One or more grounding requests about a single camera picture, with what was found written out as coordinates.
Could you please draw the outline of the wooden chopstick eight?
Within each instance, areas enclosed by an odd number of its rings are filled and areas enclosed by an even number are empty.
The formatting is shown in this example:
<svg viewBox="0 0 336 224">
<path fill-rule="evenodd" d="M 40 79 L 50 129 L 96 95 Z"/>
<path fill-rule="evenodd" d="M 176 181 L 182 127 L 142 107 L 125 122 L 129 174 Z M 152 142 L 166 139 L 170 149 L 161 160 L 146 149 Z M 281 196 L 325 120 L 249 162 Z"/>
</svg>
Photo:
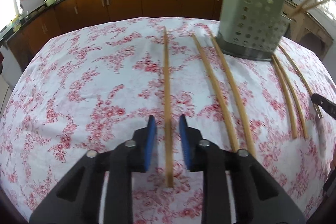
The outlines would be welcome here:
<svg viewBox="0 0 336 224">
<path fill-rule="evenodd" d="M 288 59 L 288 61 L 290 62 L 290 64 L 292 65 L 292 67 L 294 68 L 294 70 L 296 71 L 296 73 L 298 74 L 298 76 L 301 79 L 302 83 L 306 87 L 306 90 L 309 93 L 309 95 L 312 96 L 313 92 L 312 92 L 309 84 L 307 83 L 305 77 L 303 76 L 303 74 L 299 70 L 298 66 L 295 64 L 295 62 L 293 61 L 293 59 L 288 55 L 288 53 L 286 52 L 286 50 L 281 45 L 279 45 L 278 47 L 280 48 L 280 50 L 282 51 L 282 53 L 284 53 L 285 57 Z M 318 118 L 319 119 L 323 118 L 323 115 L 321 113 L 321 110 L 319 109 L 319 106 L 316 105 L 316 104 L 313 104 L 313 106 L 314 106 L 315 112 L 317 113 Z"/>
</svg>

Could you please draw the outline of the wooden chopstick seven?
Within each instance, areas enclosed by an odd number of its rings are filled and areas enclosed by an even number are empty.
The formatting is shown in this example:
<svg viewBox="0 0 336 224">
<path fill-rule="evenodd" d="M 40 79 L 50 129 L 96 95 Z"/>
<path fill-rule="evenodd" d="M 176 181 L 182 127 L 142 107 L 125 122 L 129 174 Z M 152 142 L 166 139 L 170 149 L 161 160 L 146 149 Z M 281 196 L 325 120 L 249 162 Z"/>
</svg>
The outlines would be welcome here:
<svg viewBox="0 0 336 224">
<path fill-rule="evenodd" d="M 293 97 L 293 100 L 294 100 L 294 103 L 295 103 L 295 106 L 296 106 L 296 109 L 297 109 L 297 112 L 298 112 L 298 116 L 299 116 L 299 119 L 301 121 L 302 132 L 303 132 L 304 138 L 307 140 L 307 139 L 309 139 L 309 134 L 308 134 L 308 131 L 306 129 L 305 118 L 304 118 L 301 106 L 299 104 L 299 100 L 298 100 L 297 95 L 295 93 L 295 90 L 292 87 L 292 84 L 290 83 L 290 79 L 289 79 L 288 75 L 286 74 L 285 69 L 281 65 L 279 59 L 276 57 L 276 55 L 274 55 L 273 57 L 274 57 L 274 60 L 277 63 L 277 65 L 278 65 L 278 67 L 279 67 L 279 69 L 282 73 L 282 76 L 284 77 L 284 79 L 286 81 L 286 84 L 288 85 L 288 88 L 289 88 L 290 92 L 291 92 L 291 96 Z"/>
</svg>

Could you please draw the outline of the wooden chopstick two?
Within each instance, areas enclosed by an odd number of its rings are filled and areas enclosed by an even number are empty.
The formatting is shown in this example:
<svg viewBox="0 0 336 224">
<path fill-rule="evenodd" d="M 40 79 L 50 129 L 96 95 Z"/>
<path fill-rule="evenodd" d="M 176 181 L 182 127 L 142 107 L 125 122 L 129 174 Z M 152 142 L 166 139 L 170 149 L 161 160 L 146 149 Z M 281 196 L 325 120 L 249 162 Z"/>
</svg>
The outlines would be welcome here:
<svg viewBox="0 0 336 224">
<path fill-rule="evenodd" d="M 166 184 L 174 187 L 173 175 L 173 133 L 171 130 L 171 97 L 170 97 L 170 68 L 169 68 L 169 41 L 167 31 L 163 30 L 163 76 L 164 76 L 164 122 L 165 122 L 165 161 Z"/>
</svg>

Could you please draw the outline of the wooden chopstick ten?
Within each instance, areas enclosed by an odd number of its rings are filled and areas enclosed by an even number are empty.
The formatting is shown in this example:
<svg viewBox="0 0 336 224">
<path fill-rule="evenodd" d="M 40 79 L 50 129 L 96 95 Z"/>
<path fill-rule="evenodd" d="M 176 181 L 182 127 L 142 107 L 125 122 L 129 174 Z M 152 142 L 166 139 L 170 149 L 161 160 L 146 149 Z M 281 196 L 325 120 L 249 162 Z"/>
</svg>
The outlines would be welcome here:
<svg viewBox="0 0 336 224">
<path fill-rule="evenodd" d="M 306 7 L 300 7 L 300 8 L 298 9 L 298 11 L 299 11 L 299 12 L 305 12 L 305 11 L 310 10 L 310 9 L 313 9 L 313 8 L 319 6 L 319 5 L 325 4 L 325 3 L 329 2 L 329 1 L 333 1 L 333 0 L 323 0 L 323 1 L 315 2 L 314 4 L 311 4 L 311 5 L 309 5 L 309 6 L 306 6 Z"/>
</svg>

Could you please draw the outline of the wooden chopstick one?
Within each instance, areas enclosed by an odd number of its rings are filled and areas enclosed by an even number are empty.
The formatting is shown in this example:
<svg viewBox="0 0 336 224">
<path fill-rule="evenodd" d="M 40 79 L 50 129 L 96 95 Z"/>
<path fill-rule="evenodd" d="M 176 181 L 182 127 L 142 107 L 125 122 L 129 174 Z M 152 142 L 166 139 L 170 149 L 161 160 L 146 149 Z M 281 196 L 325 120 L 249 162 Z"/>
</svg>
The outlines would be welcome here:
<svg viewBox="0 0 336 224">
<path fill-rule="evenodd" d="M 303 0 L 289 15 L 288 18 L 293 18 L 297 14 L 300 14 L 301 12 L 298 11 L 300 7 L 306 7 L 309 6 L 311 0 Z"/>
</svg>

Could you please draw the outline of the brown lower kitchen cabinets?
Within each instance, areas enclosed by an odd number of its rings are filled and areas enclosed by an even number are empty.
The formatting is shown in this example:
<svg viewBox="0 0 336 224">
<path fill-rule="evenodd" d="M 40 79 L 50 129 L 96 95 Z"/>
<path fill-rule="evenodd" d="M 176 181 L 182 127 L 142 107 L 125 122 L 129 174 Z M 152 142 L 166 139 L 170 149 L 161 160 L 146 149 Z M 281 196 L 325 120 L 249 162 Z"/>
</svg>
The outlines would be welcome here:
<svg viewBox="0 0 336 224">
<path fill-rule="evenodd" d="M 57 0 L 1 40 L 13 54 L 37 53 L 49 39 L 106 22 L 137 17 L 187 17 L 217 20 L 222 0 Z"/>
</svg>

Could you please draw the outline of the wooden chopstick four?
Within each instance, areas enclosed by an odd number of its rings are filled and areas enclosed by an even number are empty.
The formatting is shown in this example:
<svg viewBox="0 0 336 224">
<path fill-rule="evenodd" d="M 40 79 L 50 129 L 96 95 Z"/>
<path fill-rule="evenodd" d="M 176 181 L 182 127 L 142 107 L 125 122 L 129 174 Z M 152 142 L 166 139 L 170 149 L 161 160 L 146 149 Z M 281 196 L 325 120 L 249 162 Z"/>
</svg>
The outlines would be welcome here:
<svg viewBox="0 0 336 224">
<path fill-rule="evenodd" d="M 202 58 L 203 64 L 204 64 L 205 69 L 206 69 L 206 72 L 209 75 L 211 85 L 213 87 L 213 90 L 214 90 L 215 95 L 217 97 L 217 100 L 219 102 L 219 106 L 220 106 L 220 109 L 222 111 L 222 116 L 223 116 L 223 120 L 224 120 L 226 129 L 227 129 L 228 139 L 230 141 L 232 151 L 237 152 L 238 149 L 239 149 L 239 142 L 238 142 L 238 139 L 237 139 L 237 136 L 236 136 L 236 133 L 235 133 L 235 129 L 234 129 L 234 126 L 233 126 L 233 123 L 232 123 L 232 120 L 231 120 L 230 112 L 229 112 L 228 107 L 226 106 L 226 103 L 224 101 L 224 97 L 222 95 L 222 91 L 220 89 L 218 80 L 217 80 L 217 78 L 216 78 L 216 76 L 213 72 L 213 69 L 210 65 L 210 62 L 208 61 L 208 58 L 207 58 L 203 48 L 201 47 L 201 44 L 199 43 L 197 37 L 194 34 L 192 34 L 192 38 L 193 38 L 193 41 L 194 41 L 194 43 L 195 43 L 195 45 L 196 45 L 196 47 L 199 51 L 199 54 Z"/>
</svg>

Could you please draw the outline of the wooden chopstick six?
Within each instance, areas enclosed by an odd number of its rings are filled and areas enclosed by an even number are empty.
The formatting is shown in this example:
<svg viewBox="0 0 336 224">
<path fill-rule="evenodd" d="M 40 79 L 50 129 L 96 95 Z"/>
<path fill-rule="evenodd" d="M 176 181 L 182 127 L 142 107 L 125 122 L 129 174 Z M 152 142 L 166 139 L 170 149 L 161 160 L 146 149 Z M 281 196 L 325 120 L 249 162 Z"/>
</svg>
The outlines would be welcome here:
<svg viewBox="0 0 336 224">
<path fill-rule="evenodd" d="M 291 135 L 292 135 L 293 139 L 297 139 L 297 125 L 296 125 L 296 121 L 295 121 L 293 107 L 291 105 L 291 99 L 290 99 L 289 91 L 288 91 L 288 88 L 287 88 L 287 84 L 286 84 L 284 75 L 281 72 L 280 65 L 277 62 L 276 56 L 272 55 L 271 59 L 272 59 L 272 62 L 274 64 L 274 68 L 275 68 L 277 77 L 280 81 L 280 85 L 281 85 L 281 88 L 282 88 L 282 93 L 284 95 L 285 103 L 286 103 L 286 106 L 287 106 L 287 109 L 288 109 L 290 125 L 291 125 Z"/>
</svg>

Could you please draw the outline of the floral red white tablecloth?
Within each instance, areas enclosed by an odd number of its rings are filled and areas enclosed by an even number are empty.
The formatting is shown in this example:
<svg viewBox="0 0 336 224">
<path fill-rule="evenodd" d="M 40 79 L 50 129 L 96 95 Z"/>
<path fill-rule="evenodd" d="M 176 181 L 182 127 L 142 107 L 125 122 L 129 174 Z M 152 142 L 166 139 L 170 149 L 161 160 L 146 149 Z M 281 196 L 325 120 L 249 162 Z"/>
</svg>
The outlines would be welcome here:
<svg viewBox="0 0 336 224">
<path fill-rule="evenodd" d="M 163 30 L 169 41 L 174 187 L 166 184 Z M 150 170 L 133 176 L 135 223 L 199 223 L 201 173 L 185 168 L 178 119 L 223 149 L 230 148 L 221 108 L 194 34 L 208 58 L 230 111 L 241 147 L 244 131 L 236 102 L 210 35 L 218 22 L 189 18 L 135 18 L 100 24 L 51 39 L 16 84 L 1 119 L 1 187 L 28 219 L 86 151 L 105 152 L 157 123 Z M 335 83 L 310 50 L 282 38 L 312 92 L 335 100 Z M 335 120 L 316 120 L 309 93 L 279 49 L 301 106 L 309 139 L 298 119 L 291 135 L 288 109 L 274 67 L 227 56 L 245 107 L 258 161 L 310 217 L 322 201 L 335 146 Z"/>
</svg>

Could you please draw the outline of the cream wooden side table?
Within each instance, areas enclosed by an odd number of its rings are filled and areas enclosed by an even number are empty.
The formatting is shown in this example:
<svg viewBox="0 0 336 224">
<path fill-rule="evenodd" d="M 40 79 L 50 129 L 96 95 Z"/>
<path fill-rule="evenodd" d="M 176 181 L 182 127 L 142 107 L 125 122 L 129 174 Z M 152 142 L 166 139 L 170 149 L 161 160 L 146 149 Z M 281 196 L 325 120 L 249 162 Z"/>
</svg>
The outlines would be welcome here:
<svg viewBox="0 0 336 224">
<path fill-rule="evenodd" d="M 334 39 L 309 12 L 291 19 L 285 37 L 313 51 L 322 61 L 333 45 Z"/>
</svg>

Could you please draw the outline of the green perforated utensil holder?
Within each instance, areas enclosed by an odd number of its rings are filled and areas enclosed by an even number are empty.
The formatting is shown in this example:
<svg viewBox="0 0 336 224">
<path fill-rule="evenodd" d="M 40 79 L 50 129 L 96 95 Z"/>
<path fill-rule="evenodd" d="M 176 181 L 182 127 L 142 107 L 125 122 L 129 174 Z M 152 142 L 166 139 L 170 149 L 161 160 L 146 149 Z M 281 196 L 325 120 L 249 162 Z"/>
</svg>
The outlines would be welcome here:
<svg viewBox="0 0 336 224">
<path fill-rule="evenodd" d="M 223 0 L 219 48 L 234 57 L 270 61 L 290 19 L 282 13 L 285 0 Z"/>
</svg>

